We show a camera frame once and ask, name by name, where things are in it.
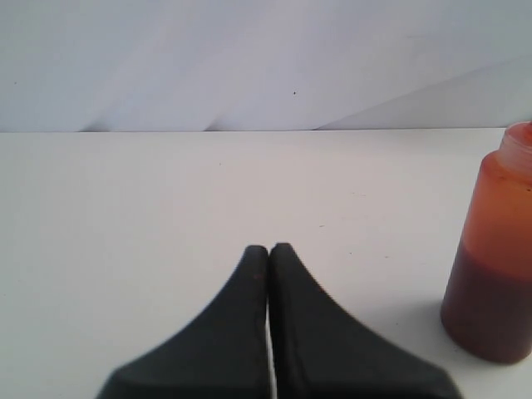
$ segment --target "bottle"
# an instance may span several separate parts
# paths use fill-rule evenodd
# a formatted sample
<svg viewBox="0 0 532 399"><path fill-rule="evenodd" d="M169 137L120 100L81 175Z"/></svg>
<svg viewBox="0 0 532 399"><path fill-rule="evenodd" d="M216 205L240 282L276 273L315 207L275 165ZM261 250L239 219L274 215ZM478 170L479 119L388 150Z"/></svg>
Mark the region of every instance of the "bottle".
<svg viewBox="0 0 532 399"><path fill-rule="evenodd" d="M532 351L532 122L506 129L482 160L441 321L485 360L515 363Z"/></svg>

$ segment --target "white surface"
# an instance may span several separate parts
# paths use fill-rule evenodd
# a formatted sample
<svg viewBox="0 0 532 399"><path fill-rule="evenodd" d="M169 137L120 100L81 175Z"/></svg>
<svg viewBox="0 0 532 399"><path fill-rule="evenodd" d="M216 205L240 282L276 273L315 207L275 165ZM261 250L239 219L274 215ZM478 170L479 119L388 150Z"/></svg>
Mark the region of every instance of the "white surface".
<svg viewBox="0 0 532 399"><path fill-rule="evenodd" d="M532 117L531 18L530 0L2 0L0 131L507 126Z"/></svg>
<svg viewBox="0 0 532 399"><path fill-rule="evenodd" d="M350 313L465 399L532 397L438 320L500 130L0 135L0 397L92 398L173 335L246 244L288 241Z"/></svg>

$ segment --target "orange bottle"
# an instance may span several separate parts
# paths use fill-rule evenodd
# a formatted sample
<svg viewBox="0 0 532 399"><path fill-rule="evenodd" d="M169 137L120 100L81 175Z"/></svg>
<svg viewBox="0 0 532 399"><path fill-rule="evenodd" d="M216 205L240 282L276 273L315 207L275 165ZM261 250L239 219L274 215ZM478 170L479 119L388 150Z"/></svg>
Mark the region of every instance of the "orange bottle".
<svg viewBox="0 0 532 399"><path fill-rule="evenodd" d="M532 122L509 127L482 160L441 321L492 362L532 351Z"/></svg>

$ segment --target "white table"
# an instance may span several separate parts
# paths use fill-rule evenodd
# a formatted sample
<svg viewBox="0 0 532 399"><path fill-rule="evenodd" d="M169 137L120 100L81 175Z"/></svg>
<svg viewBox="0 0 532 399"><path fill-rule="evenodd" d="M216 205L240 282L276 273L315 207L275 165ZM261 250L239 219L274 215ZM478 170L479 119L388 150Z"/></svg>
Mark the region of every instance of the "white table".
<svg viewBox="0 0 532 399"><path fill-rule="evenodd" d="M246 244L277 241L466 399L532 397L532 359L478 360L438 318L480 160L501 134L0 135L0 397L93 398L201 311Z"/></svg>

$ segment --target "white backdrop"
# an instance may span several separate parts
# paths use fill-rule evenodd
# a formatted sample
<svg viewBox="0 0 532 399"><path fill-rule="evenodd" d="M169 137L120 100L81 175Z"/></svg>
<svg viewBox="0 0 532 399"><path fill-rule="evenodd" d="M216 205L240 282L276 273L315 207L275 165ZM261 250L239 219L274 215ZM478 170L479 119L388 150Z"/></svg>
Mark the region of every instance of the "white backdrop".
<svg viewBox="0 0 532 399"><path fill-rule="evenodd" d="M503 126L530 0L2 0L0 131Z"/></svg>

